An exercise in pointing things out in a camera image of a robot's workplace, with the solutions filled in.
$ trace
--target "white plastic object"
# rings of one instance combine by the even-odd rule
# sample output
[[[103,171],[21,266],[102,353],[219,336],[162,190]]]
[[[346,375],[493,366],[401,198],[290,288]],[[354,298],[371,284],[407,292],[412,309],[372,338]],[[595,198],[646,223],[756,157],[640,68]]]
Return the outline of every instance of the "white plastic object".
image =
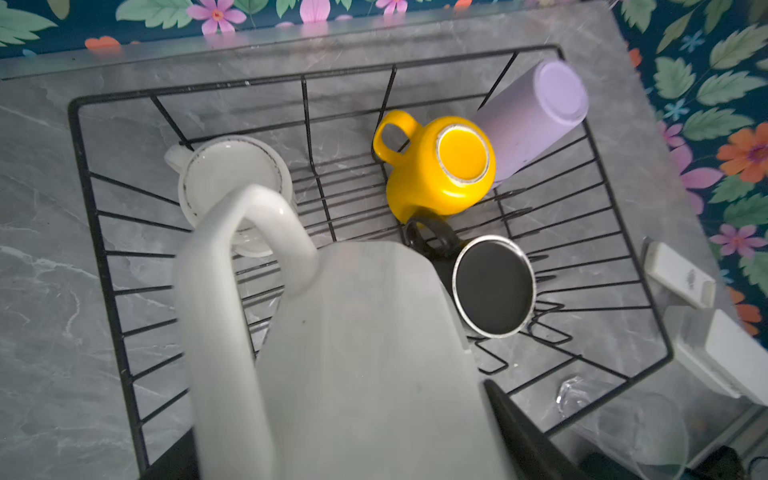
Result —
[[[243,218],[285,290],[256,368],[230,261]],[[174,263],[202,478],[515,478],[429,261],[386,241],[319,252],[264,187],[211,209]]]
[[[664,326],[667,327],[674,347],[674,358],[713,392],[734,399],[740,398],[741,392],[702,360],[686,342],[685,336],[696,314],[697,310],[689,306],[669,306],[664,312]]]
[[[296,210],[288,167],[272,147],[256,138],[243,135],[217,137],[194,152],[174,145],[164,158],[179,173],[179,204],[193,227],[224,195],[249,184],[275,190]],[[239,225],[233,242],[235,252],[245,257],[272,254],[258,229],[248,220]]]
[[[696,312],[686,342],[747,398],[768,406],[768,351],[723,310]]]
[[[696,308],[712,308],[715,279],[672,247],[652,242],[645,257],[645,272]]]

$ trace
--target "cup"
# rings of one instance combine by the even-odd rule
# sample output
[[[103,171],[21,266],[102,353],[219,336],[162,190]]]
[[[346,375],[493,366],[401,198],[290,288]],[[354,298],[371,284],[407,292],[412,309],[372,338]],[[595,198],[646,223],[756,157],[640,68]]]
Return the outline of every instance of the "cup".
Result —
[[[431,230],[431,247],[419,225]],[[406,243],[427,257],[456,305],[470,336],[504,338],[533,317],[533,268],[515,242],[499,235],[461,240],[434,212],[418,210],[406,224]]]
[[[571,416],[616,386],[580,376],[565,380],[557,404]],[[688,462],[682,412],[658,393],[630,389],[574,425],[576,433],[643,480],[679,478]]]
[[[496,153],[497,187],[587,116],[589,99],[578,74],[562,60],[545,60],[512,82],[472,117]]]
[[[296,212],[290,173],[280,155],[264,142],[227,135],[202,144],[194,152],[174,145],[165,161],[179,173],[179,204],[192,227],[229,192],[249,184],[280,194]],[[234,251],[244,257],[266,257],[272,249],[259,230],[243,220],[232,237]]]
[[[387,125],[405,132],[410,141],[405,153],[384,144]],[[477,125],[459,117],[422,126],[404,111],[391,111],[376,128],[373,151],[394,167],[386,197],[402,223],[420,208],[443,216],[466,210],[488,193],[496,174],[491,142]]]

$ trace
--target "marble surface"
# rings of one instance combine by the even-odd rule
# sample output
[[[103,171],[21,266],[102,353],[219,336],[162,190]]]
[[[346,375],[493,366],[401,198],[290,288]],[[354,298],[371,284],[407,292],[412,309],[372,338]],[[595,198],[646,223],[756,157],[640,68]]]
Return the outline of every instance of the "marble surface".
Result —
[[[111,337],[91,246],[81,189],[66,118],[68,102],[77,96],[204,81],[226,81],[264,75],[317,71],[355,65],[374,65],[433,56],[516,48],[544,43],[562,46],[566,58],[584,79],[591,99],[588,120],[594,131],[634,247],[645,237],[668,242],[713,276],[717,266],[707,241],[684,196],[677,170],[658,136],[653,114],[636,77],[624,42],[605,4],[591,2],[533,12],[516,12],[456,19],[426,25],[383,28],[365,33],[329,36],[225,52],[144,61],[126,65],[50,74],[0,84],[0,138],[5,146],[0,194],[5,208],[0,218],[0,458],[9,478],[136,478],[133,445],[114,361]],[[501,86],[551,52],[520,55]],[[487,91],[508,58],[467,61],[399,71],[389,105]],[[350,110],[379,108],[389,72],[310,80],[310,117]],[[303,119],[301,86],[297,81],[254,88],[181,94],[162,98],[188,137],[203,137],[279,121]],[[420,121],[444,114],[469,115],[479,99],[410,108]],[[313,158],[320,166],[325,195],[338,194],[333,218],[371,209],[354,224],[334,222],[338,239],[395,225],[383,198],[378,166],[370,166],[369,142],[377,114],[314,124]],[[90,105],[81,110],[86,152],[92,171],[175,198],[177,175],[162,161],[177,141],[175,133],[149,100]],[[565,144],[581,137],[577,129]],[[300,214],[318,246],[332,241],[319,194],[311,176],[303,125],[255,134],[283,156],[295,180]],[[507,191],[535,184],[591,159],[586,142],[515,175],[500,187]],[[348,167],[357,167],[337,173]],[[505,211],[542,205],[599,180],[595,164],[504,200]],[[351,188],[370,186],[366,195],[345,196]],[[98,207],[186,227],[180,210],[128,190],[94,182]],[[573,217],[607,206],[602,187],[541,208],[510,222],[513,233]],[[452,219],[468,226],[498,215],[489,202]],[[520,239],[528,251],[598,235],[616,228],[611,212],[589,217]],[[108,218],[102,228],[111,250],[175,253],[184,233]],[[501,233],[499,222],[465,233]],[[396,230],[380,237],[397,239]],[[537,270],[626,254],[622,242],[591,242],[553,251]],[[112,257],[116,289],[164,285],[170,282],[172,260]],[[236,270],[247,270],[264,260],[237,259]],[[543,284],[542,290],[632,280],[626,260],[602,266],[566,270]],[[279,270],[266,268],[238,276],[244,296],[278,287]],[[660,311],[680,301],[651,284]],[[641,305],[636,285],[552,293],[547,300],[570,307]],[[249,321],[271,315],[277,295],[246,304]],[[723,289],[717,305],[731,316],[735,311]],[[123,330],[173,318],[166,292],[118,298]],[[548,316],[552,326],[570,332],[568,350],[633,375],[664,354],[647,311],[575,313]],[[267,323],[253,329],[258,346]],[[562,362],[564,355],[523,336],[492,340],[485,347],[507,359],[510,369],[495,378],[512,389]],[[181,352],[174,326],[128,339],[133,373]],[[494,360],[482,351],[476,359],[485,368]],[[552,401],[559,382],[574,375],[597,375],[580,362],[526,389],[514,400],[541,428],[558,420]],[[186,388],[183,361],[145,376],[135,385],[142,416]],[[692,449],[708,443],[747,402],[726,399],[673,363],[643,382],[663,391],[685,411]],[[150,460],[156,459],[190,426],[187,397],[149,422],[144,429]],[[572,442],[559,435],[569,450]]]

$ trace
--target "white mug handle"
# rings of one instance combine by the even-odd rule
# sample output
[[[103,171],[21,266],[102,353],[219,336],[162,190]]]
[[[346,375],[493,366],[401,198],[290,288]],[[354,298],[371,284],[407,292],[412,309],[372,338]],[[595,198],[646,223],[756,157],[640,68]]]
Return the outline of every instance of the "white mug handle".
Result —
[[[174,145],[165,152],[164,159],[171,168],[173,168],[177,174],[181,175],[184,172],[184,168],[192,160],[192,154],[188,148],[181,145]]]

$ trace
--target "yellow mug handle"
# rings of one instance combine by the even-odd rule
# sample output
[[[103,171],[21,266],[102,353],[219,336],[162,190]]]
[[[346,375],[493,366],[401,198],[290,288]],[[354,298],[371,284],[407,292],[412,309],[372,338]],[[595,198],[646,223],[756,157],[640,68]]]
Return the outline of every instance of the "yellow mug handle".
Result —
[[[419,130],[422,129],[422,125],[416,121],[415,118],[405,113],[404,111],[394,110],[390,111],[382,119],[382,123],[379,124],[379,127],[376,128],[376,133],[373,135],[373,151],[386,163],[392,165],[393,167],[397,167],[398,165],[402,164],[404,159],[403,154],[400,154],[384,145],[384,140],[382,139],[382,132],[384,131],[384,127],[389,124],[395,125],[397,128],[402,130],[410,141],[413,141]]]

